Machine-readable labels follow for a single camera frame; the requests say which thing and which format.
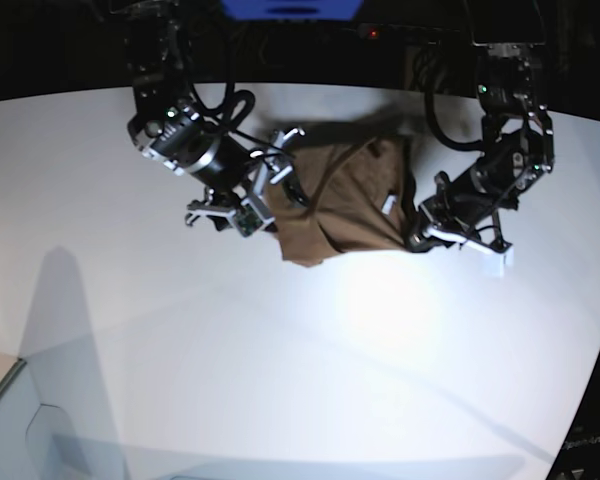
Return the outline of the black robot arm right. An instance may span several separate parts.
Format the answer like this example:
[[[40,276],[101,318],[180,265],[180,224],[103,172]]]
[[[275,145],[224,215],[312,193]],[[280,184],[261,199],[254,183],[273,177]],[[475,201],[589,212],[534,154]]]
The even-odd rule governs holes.
[[[304,131],[275,131],[268,139],[241,131],[256,97],[236,87],[232,45],[226,36],[221,38],[224,93],[215,106],[203,101],[194,83],[186,26],[193,11],[182,1],[135,1],[123,8],[136,107],[128,135],[144,158],[203,185],[202,198],[186,207],[186,226],[206,218],[217,231],[233,229],[244,238],[272,231],[275,215],[265,198],[268,187],[281,187],[295,205],[309,202],[286,148]]]

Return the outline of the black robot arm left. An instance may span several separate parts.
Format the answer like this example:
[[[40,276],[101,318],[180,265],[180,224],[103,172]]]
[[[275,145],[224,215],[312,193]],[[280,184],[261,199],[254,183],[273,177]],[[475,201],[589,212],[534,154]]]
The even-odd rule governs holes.
[[[424,84],[424,110],[433,136],[456,152],[478,157],[457,178],[439,172],[436,191],[417,207],[406,235],[412,253],[436,247],[470,247],[506,255],[503,210],[515,210],[519,198],[554,169],[554,129],[548,113],[543,67],[537,54],[546,42],[535,1],[467,1],[471,44],[477,52],[475,94],[483,111],[482,137],[456,141],[443,131],[435,111],[445,61],[435,59]]]

